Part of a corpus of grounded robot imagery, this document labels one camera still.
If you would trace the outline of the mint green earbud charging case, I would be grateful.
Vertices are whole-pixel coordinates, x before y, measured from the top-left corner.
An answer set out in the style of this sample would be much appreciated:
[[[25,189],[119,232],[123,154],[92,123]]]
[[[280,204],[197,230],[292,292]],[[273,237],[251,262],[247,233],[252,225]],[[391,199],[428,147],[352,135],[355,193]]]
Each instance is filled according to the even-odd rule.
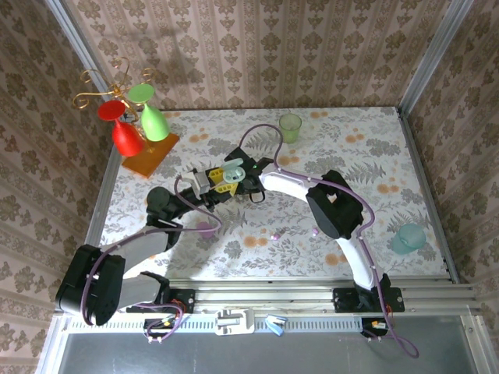
[[[225,183],[239,183],[246,177],[246,172],[243,169],[242,164],[242,158],[236,158],[223,163],[221,169],[223,171],[222,178]]]

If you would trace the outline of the green plastic cup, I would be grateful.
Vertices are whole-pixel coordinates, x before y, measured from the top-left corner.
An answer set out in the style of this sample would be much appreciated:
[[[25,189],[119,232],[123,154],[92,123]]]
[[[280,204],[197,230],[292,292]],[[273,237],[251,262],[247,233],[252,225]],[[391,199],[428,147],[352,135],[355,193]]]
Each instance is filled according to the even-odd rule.
[[[299,130],[302,126],[302,119],[293,113],[282,115],[279,118],[279,128],[283,135],[283,142],[290,144],[298,139]]]

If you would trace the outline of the red plastic wine glass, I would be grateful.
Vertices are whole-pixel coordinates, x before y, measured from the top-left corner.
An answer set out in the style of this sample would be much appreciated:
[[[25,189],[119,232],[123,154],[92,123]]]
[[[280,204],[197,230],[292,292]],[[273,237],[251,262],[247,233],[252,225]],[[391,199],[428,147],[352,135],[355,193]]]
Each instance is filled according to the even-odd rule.
[[[126,106],[117,100],[104,102],[97,111],[98,117],[106,122],[113,122],[112,139],[123,157],[134,157],[143,151],[145,142],[136,128],[120,118],[125,114]]]

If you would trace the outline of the green plastic wine glass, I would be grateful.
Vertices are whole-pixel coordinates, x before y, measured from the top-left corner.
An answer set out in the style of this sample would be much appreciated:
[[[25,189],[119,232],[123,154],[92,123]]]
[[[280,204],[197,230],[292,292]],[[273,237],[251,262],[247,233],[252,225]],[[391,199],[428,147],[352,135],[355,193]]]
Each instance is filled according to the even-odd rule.
[[[145,136],[151,142],[160,142],[170,133],[166,117],[154,106],[149,104],[153,98],[155,89],[148,83],[133,86],[129,92],[129,99],[134,104],[143,106],[140,122]]]

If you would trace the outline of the floral patterned tablecloth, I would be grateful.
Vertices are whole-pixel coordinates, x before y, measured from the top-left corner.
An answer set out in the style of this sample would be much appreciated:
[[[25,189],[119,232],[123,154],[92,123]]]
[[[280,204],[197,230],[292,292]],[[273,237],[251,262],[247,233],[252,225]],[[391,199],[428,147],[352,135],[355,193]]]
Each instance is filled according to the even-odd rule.
[[[394,108],[299,109],[302,127],[290,145],[280,144],[275,132],[283,114],[282,109],[167,113],[179,142],[149,178],[119,169],[101,243],[116,242],[144,226],[151,189],[173,190],[177,175],[216,167],[240,146],[256,160],[277,157],[284,169],[305,175],[338,171],[374,212],[375,223],[365,239],[390,278],[448,277]],[[313,236],[317,224],[300,200],[279,192],[237,196],[218,205],[215,217],[222,221],[220,230],[203,239],[194,228],[207,217],[185,215],[182,223],[188,230],[175,247],[144,261],[140,269],[197,280],[352,275],[339,246],[321,232]],[[404,224],[421,226],[426,244],[399,255],[391,240]],[[281,237],[273,240],[274,233]]]

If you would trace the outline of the white plastic clamp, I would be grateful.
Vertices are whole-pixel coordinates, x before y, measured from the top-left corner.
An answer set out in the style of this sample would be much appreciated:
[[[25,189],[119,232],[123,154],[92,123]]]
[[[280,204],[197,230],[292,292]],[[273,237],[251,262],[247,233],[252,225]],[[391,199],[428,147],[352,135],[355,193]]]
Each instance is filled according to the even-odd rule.
[[[222,309],[215,315],[215,333],[218,336],[252,334],[255,316],[252,309]]]

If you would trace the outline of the blue clip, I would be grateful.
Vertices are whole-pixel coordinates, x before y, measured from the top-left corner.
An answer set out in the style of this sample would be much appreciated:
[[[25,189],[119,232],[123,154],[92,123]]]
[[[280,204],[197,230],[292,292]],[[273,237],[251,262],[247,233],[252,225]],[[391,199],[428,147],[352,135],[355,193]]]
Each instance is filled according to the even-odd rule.
[[[284,334],[284,327],[287,322],[288,319],[283,316],[268,315],[265,318],[266,327],[278,337]]]

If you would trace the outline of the blue plastic cup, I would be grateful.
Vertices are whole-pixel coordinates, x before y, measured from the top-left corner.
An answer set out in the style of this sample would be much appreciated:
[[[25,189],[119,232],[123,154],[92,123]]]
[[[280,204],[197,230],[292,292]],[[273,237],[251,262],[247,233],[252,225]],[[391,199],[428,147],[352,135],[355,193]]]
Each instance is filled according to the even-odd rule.
[[[405,255],[421,249],[426,244],[426,234],[417,224],[402,225],[391,240],[392,250]]]

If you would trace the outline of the grey metal sheet panel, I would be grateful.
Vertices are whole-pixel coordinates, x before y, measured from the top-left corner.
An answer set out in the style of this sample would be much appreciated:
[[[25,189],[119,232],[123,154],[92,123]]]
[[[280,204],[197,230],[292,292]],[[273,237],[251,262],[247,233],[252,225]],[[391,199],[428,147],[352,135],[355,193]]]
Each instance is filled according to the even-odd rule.
[[[419,350],[358,333],[72,334],[58,374],[477,374],[459,318],[407,318],[396,330]]]

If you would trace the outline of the aluminium table edge rail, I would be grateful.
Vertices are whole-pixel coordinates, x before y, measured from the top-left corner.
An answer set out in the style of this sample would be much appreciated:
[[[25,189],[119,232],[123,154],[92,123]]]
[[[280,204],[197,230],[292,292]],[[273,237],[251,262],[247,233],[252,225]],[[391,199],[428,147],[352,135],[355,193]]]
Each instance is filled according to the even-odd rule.
[[[434,229],[434,235],[437,240],[438,245],[440,246],[440,251],[441,255],[444,258],[444,262],[447,267],[447,272],[449,275],[450,280],[454,284],[460,284],[460,278],[458,275],[457,268],[455,266],[455,262],[452,258],[451,250],[448,245],[448,241],[445,237],[444,229],[442,227],[440,218],[438,216],[437,212],[437,207],[434,202],[432,193],[431,193],[431,188],[430,184],[428,182],[428,179],[426,177],[426,173],[423,167],[423,163],[421,161],[421,158],[419,156],[419,152],[416,146],[416,142],[414,140],[414,137],[412,135],[412,131],[410,129],[408,120],[406,116],[402,113],[402,110],[399,108],[396,108],[396,112],[398,115],[398,119],[400,121],[401,129],[405,137],[405,141],[409,150],[409,153],[412,158],[412,163],[414,165],[415,171],[416,171],[416,176],[419,180],[419,185],[422,190],[423,198],[425,199],[426,202],[426,207],[428,209],[428,215],[432,224],[432,227]]]
[[[108,213],[109,204],[111,201],[115,180],[119,172],[122,162],[122,157],[116,146],[112,147],[104,177],[102,179],[101,188],[94,207],[90,225],[87,230],[85,242],[87,244],[98,246],[104,230],[104,224]]]

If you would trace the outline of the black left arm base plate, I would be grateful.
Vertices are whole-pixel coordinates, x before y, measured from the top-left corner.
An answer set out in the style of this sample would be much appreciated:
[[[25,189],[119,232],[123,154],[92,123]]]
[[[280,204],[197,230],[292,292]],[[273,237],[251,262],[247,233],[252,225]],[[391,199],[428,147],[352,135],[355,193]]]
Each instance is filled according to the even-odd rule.
[[[154,302],[150,302],[154,307],[146,308],[131,306],[126,308],[127,313],[178,313],[178,309],[167,307],[165,304],[177,305],[184,313],[191,313],[195,306],[196,292],[193,289],[171,288],[164,291],[162,296]]]

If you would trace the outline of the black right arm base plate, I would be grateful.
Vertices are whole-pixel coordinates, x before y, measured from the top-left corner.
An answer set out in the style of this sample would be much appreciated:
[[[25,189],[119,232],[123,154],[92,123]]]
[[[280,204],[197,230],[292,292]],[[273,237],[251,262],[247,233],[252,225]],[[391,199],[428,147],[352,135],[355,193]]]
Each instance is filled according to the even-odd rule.
[[[334,309],[338,313],[347,312],[382,312],[381,300],[377,288],[334,288]],[[392,312],[404,312],[405,304],[400,288],[387,288],[382,291],[385,308]]]

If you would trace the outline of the aluminium frame post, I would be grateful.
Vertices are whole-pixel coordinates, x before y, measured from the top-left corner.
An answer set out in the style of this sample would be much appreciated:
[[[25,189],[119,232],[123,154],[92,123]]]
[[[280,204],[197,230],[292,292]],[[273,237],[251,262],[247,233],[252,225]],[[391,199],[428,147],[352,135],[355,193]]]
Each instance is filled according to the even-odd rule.
[[[106,83],[104,70],[90,47],[90,42],[85,38],[83,31],[77,24],[64,0],[44,0],[58,21],[62,31],[69,39],[74,51],[85,69],[90,69],[90,78],[99,92],[107,92],[109,84]]]
[[[474,0],[451,0],[398,107],[404,117],[407,117],[416,106],[473,3]]]

